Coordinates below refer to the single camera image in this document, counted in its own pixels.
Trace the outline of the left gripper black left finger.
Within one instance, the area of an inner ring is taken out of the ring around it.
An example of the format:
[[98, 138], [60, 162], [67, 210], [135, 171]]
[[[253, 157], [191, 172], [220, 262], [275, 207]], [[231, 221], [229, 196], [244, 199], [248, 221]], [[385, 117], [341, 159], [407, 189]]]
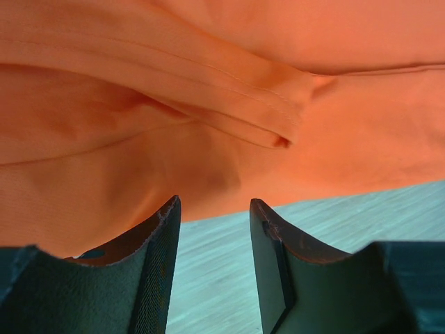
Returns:
[[181, 202], [78, 258], [1, 249], [2, 333], [164, 333]]

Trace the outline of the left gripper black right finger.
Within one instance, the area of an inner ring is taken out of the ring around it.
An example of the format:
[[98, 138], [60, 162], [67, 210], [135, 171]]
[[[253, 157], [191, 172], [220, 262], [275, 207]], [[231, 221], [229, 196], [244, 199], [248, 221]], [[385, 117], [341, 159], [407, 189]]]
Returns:
[[350, 254], [250, 203], [264, 333], [443, 333], [444, 243], [374, 241]]

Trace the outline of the orange t shirt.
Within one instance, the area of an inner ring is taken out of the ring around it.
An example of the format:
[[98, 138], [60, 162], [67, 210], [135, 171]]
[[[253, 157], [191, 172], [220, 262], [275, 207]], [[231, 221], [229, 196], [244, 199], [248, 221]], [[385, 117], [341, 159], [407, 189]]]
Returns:
[[1, 245], [444, 179], [443, 1], [2, 1]]

